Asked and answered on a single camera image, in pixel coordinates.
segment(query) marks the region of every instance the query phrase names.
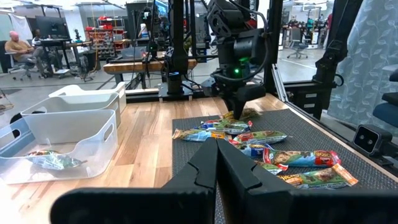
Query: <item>gray fabric curtain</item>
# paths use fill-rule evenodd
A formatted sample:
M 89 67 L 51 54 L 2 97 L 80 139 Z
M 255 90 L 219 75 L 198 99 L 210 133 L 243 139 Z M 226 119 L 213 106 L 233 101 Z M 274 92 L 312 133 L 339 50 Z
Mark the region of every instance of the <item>gray fabric curtain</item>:
M 398 128 L 373 116 L 382 94 L 398 91 L 382 70 L 393 64 L 398 64 L 398 1 L 364 0 L 348 38 L 348 56 L 337 69 L 345 84 L 332 91 L 328 115 L 398 135 Z

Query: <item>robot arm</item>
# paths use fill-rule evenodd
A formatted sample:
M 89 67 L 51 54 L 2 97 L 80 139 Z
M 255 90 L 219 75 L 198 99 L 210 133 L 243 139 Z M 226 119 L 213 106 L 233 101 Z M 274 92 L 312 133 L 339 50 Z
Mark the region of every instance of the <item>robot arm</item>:
M 271 43 L 265 29 L 252 29 L 246 24 L 250 20 L 249 10 L 236 3 L 212 0 L 207 19 L 217 36 L 220 67 L 201 85 L 205 95 L 220 96 L 227 109 L 234 111 L 234 118 L 239 119 L 247 101 L 266 94 L 263 85 L 246 83 L 268 62 L 266 48 Z M 258 66 L 254 73 L 250 65 Z

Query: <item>wooden tabletop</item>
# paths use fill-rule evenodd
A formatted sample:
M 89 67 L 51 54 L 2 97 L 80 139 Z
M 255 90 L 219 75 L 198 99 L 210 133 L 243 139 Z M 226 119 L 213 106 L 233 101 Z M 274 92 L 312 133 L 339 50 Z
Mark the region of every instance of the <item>wooden tabletop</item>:
M 69 44 L 67 44 L 67 47 L 79 47 L 82 45 L 90 45 L 90 44 L 92 44 L 91 41 L 84 41 L 84 42 L 80 42 L 80 43 L 69 43 Z
M 197 65 L 197 61 L 195 59 L 188 60 L 188 69 L 193 69 Z M 144 72 L 146 64 L 142 62 L 129 62 L 129 63 L 109 63 L 104 65 L 104 71 L 108 74 L 120 74 L 132 72 L 133 70 L 136 72 Z M 163 62 L 150 62 L 148 65 L 148 69 L 150 72 L 159 72 L 163 67 Z
M 250 101 L 258 111 L 289 108 L 272 95 Z M 369 162 L 395 181 L 397 177 L 371 162 L 315 123 L 292 110 L 347 150 Z M 4 223 L 49 223 L 57 197 L 80 187 L 161 187 L 172 177 L 172 120 L 226 113 L 220 98 L 193 101 L 127 104 L 118 128 L 119 149 L 107 170 L 94 178 L 4 185 L 0 183 L 0 214 Z

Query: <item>man sitting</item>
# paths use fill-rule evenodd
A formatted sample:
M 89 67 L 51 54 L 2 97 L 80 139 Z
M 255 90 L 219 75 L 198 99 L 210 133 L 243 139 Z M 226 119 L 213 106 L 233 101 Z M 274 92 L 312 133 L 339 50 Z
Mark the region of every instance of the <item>man sitting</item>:
M 46 76 L 41 62 L 41 55 L 43 54 L 43 49 L 34 49 L 27 42 L 19 40 L 19 35 L 15 31 L 10 31 L 10 38 L 5 45 L 6 52 L 15 52 L 14 58 L 18 62 L 26 63 L 27 66 L 36 64 L 42 76 Z

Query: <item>clear plastic bin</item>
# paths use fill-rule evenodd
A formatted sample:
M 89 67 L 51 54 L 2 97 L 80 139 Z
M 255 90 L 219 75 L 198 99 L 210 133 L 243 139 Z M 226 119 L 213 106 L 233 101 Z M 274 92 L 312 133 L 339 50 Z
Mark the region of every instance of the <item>clear plastic bin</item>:
M 117 93 L 82 96 L 55 96 L 47 98 L 21 112 L 22 116 L 36 115 L 38 112 L 59 113 L 84 110 L 114 110 L 116 124 L 120 124 L 119 95 Z
M 7 184 L 21 184 L 95 177 L 106 170 L 117 145 L 113 110 L 26 116 L 0 129 L 0 178 Z M 53 156 L 26 156 L 39 150 L 57 151 L 56 159 L 68 156 L 83 163 L 58 170 L 44 168 L 32 159 Z

